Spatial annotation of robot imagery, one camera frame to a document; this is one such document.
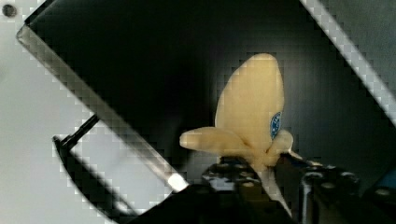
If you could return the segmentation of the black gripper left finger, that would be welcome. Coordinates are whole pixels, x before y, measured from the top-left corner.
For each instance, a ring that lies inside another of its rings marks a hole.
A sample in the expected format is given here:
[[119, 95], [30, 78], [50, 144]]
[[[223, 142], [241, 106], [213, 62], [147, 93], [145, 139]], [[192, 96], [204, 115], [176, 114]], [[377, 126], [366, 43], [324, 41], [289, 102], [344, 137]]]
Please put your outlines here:
[[278, 201], [269, 198], [248, 162], [223, 157], [202, 173], [202, 181], [128, 224], [295, 224]]

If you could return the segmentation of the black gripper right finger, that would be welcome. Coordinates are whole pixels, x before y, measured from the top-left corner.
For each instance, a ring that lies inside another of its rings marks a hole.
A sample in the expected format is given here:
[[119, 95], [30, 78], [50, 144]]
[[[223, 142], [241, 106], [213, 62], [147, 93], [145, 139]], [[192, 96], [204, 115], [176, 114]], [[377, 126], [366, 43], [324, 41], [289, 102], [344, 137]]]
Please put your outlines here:
[[278, 162], [293, 188], [291, 206], [298, 224], [395, 224], [395, 190], [381, 186], [359, 194], [361, 180], [332, 165], [284, 154]]

